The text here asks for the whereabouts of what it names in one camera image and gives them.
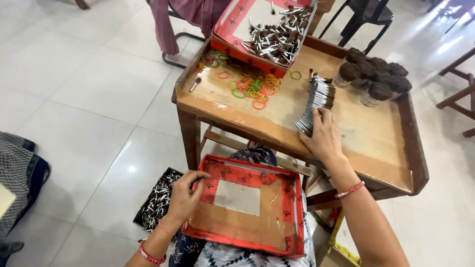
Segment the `wooden table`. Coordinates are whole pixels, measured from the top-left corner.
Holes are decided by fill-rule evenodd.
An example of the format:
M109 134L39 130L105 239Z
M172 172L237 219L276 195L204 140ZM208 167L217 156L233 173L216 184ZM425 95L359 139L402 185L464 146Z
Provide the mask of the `wooden table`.
M292 66L293 71L302 73L302 78L293 80L289 75L282 78L282 90L271 96L263 110L254 109L251 99L234 97L229 88L231 79L218 79L216 73L223 70L232 72L233 80L240 77L227 65L203 70L199 74L202 82L189 92L198 75L196 67L209 50L209 42L206 42L177 80L172 96L178 109L189 169L198 169L206 138L235 149L245 147L210 129L206 131L205 139L200 140L200 121L300 159L307 166L324 169L325 166L300 142L294 123L302 116L308 99L308 70L313 68L319 76L334 77L347 50L307 36ZM373 197L381 200L419 194L428 181L428 171L410 96L369 108L360 103L360 91L353 88L336 90L332 111L338 117L343 153ZM310 175L308 168L296 163L283 159L278 159L278 163L306 177ZM335 194L334 189L308 197L307 204L311 210L339 206Z

